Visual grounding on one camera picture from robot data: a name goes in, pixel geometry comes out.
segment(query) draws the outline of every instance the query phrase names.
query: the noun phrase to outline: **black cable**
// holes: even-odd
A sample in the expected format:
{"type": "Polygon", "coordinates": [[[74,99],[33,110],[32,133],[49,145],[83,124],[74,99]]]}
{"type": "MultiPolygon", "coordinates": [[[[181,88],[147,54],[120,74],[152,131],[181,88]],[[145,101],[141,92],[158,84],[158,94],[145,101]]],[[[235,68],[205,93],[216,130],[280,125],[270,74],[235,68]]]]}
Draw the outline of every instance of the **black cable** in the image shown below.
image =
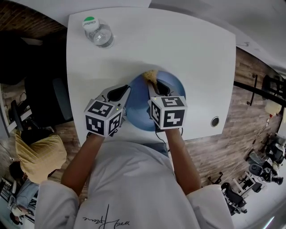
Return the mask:
{"type": "Polygon", "coordinates": [[[113,131],[111,134],[110,134],[110,137],[113,137],[113,135],[115,134],[115,133],[117,133],[118,132],[118,129],[116,129],[115,131],[113,131]]]}
{"type": "Polygon", "coordinates": [[[106,98],[104,97],[104,95],[102,95],[102,97],[104,98],[104,102],[106,102],[106,98]]]}
{"type": "Polygon", "coordinates": [[[12,156],[11,156],[11,154],[10,154],[10,152],[0,143],[0,145],[9,153],[9,155],[10,155],[10,158],[12,158],[12,156]]]}
{"type": "Polygon", "coordinates": [[[26,95],[26,97],[27,97],[27,94],[26,94],[26,92],[23,92],[21,95],[20,95],[20,98],[19,98],[19,105],[21,104],[21,97],[22,97],[22,95],[23,94],[25,94],[26,95]]]}
{"type": "Polygon", "coordinates": [[[125,110],[125,114],[123,116],[126,116],[127,117],[127,111],[126,111],[126,108],[124,107],[124,110],[125,110]]]}
{"type": "Polygon", "coordinates": [[[155,129],[155,134],[156,134],[157,138],[159,138],[161,141],[163,141],[166,144],[166,142],[158,136],[157,129],[155,129]]]}

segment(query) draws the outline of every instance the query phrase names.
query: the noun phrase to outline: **wooden floor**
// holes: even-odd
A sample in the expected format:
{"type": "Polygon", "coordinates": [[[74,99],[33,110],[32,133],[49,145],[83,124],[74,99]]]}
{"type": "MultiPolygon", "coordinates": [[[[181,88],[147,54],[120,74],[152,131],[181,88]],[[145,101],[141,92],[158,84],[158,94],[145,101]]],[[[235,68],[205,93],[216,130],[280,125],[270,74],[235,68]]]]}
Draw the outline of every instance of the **wooden floor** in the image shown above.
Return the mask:
{"type": "MultiPolygon", "coordinates": [[[[237,48],[235,80],[254,85],[252,74],[258,75],[257,87],[260,88],[263,77],[266,74],[273,76],[275,72],[257,58],[237,48]]],[[[19,96],[22,90],[22,86],[13,87],[12,89],[11,87],[3,88],[3,96],[7,104],[11,102],[12,97],[19,96]]],[[[262,146],[261,142],[266,135],[275,133],[278,130],[281,116],[273,117],[270,120],[269,126],[256,139],[258,132],[266,126],[269,114],[264,110],[265,101],[262,100],[261,96],[255,95],[252,106],[247,105],[247,101],[250,101],[251,95],[252,93],[247,90],[233,87],[223,133],[221,135],[186,141],[190,156],[201,175],[203,186],[210,184],[207,179],[209,176],[215,180],[219,176],[220,171],[223,172],[222,180],[227,178],[228,181],[231,181],[233,178],[240,177],[248,168],[248,164],[243,159],[247,149],[253,147],[255,150],[258,150],[262,146]]],[[[55,127],[55,130],[62,138],[67,150],[66,163],[50,178],[60,182],[64,170],[79,150],[79,141],[73,122],[58,125],[55,127]]],[[[15,154],[13,137],[9,141],[1,141],[1,143],[13,155],[15,154]]],[[[0,157],[1,154],[7,155],[7,152],[0,146],[0,157]]],[[[86,195],[87,190],[85,188],[81,198],[86,197],[86,195]]]]}

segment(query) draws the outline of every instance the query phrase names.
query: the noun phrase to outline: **person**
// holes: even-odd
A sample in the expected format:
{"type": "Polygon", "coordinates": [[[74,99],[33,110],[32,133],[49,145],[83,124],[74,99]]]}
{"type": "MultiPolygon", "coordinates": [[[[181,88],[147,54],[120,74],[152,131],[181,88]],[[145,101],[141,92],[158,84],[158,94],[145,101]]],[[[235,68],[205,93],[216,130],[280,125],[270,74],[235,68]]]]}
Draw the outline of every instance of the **person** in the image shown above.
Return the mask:
{"type": "Polygon", "coordinates": [[[13,162],[10,174],[15,180],[27,176],[33,183],[47,180],[65,163],[67,152],[61,138],[46,129],[16,132],[16,153],[20,161],[13,162]]]}
{"type": "Polygon", "coordinates": [[[33,213],[28,209],[28,205],[32,198],[39,190],[39,185],[31,182],[29,179],[25,181],[19,190],[16,197],[10,196],[8,202],[8,208],[10,209],[10,219],[15,223],[21,223],[20,218],[24,215],[30,215],[33,213]]]}
{"type": "Polygon", "coordinates": [[[41,183],[35,229],[233,229],[221,187],[201,188],[179,129],[165,134],[174,172],[170,159],[150,147],[89,136],[61,184],[41,183]]]}

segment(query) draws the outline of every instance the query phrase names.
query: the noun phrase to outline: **office chair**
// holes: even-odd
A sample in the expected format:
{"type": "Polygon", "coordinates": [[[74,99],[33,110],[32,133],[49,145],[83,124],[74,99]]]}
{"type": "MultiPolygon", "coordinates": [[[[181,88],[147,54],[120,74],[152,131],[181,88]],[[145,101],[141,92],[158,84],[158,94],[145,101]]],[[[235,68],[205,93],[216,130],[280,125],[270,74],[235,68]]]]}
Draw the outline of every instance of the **office chair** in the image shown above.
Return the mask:
{"type": "Polygon", "coordinates": [[[236,207],[233,207],[232,205],[230,205],[227,200],[225,199],[227,206],[228,206],[228,210],[231,213],[231,216],[233,216],[236,213],[236,207]]]}
{"type": "Polygon", "coordinates": [[[211,180],[211,177],[208,177],[208,180],[212,183],[212,184],[219,184],[219,183],[221,183],[221,181],[222,181],[222,176],[223,176],[223,173],[222,172],[219,172],[219,178],[217,178],[217,180],[215,181],[215,182],[213,182],[212,180],[211,180]]]}
{"type": "MultiPolygon", "coordinates": [[[[27,45],[13,34],[5,34],[5,37],[6,46],[19,48],[12,49],[12,52],[14,56],[22,56],[21,60],[24,59],[24,65],[18,66],[17,62],[13,62],[13,68],[9,69],[9,77],[7,77],[10,80],[2,77],[0,83],[14,84],[25,77],[27,96],[27,99],[21,104],[12,101],[9,111],[10,121],[15,120],[18,129],[23,131],[21,114],[24,113],[27,106],[30,106],[32,119],[38,127],[54,126],[72,121],[72,109],[67,88],[66,42],[34,47],[27,45]]],[[[10,62],[11,60],[5,59],[4,63],[11,67],[10,62]]]]}
{"type": "Polygon", "coordinates": [[[242,208],[246,205],[245,200],[243,199],[242,196],[238,195],[231,189],[230,183],[223,183],[222,184],[222,190],[225,189],[225,195],[226,197],[233,202],[237,207],[242,208]]]}
{"type": "Polygon", "coordinates": [[[261,191],[261,186],[262,186],[261,183],[256,182],[256,183],[253,185],[252,190],[253,190],[254,192],[258,193],[258,192],[261,191]]]}
{"type": "Polygon", "coordinates": [[[276,162],[278,165],[281,164],[284,160],[284,152],[282,151],[282,146],[275,141],[270,143],[265,152],[266,156],[269,157],[272,162],[276,162]]]}

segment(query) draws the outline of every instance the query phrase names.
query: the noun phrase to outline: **white table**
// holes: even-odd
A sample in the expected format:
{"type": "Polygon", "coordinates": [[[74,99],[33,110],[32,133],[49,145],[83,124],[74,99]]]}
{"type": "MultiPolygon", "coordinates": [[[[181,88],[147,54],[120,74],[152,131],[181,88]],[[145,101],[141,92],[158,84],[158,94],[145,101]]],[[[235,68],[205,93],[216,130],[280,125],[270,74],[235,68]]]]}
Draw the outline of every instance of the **white table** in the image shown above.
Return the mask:
{"type": "MultiPolygon", "coordinates": [[[[151,8],[104,8],[70,15],[67,80],[77,135],[87,131],[84,109],[105,88],[128,84],[150,69],[172,73],[182,82],[188,103],[185,140],[222,133],[231,100],[236,63],[234,34],[188,15],[151,8]],[[88,16],[106,21],[114,34],[110,49],[94,46],[81,26],[88,16]],[[219,116],[217,127],[210,125],[219,116]]],[[[164,133],[159,136],[166,141],[164,133]]],[[[113,138],[161,142],[154,132],[125,122],[113,138]]]]}

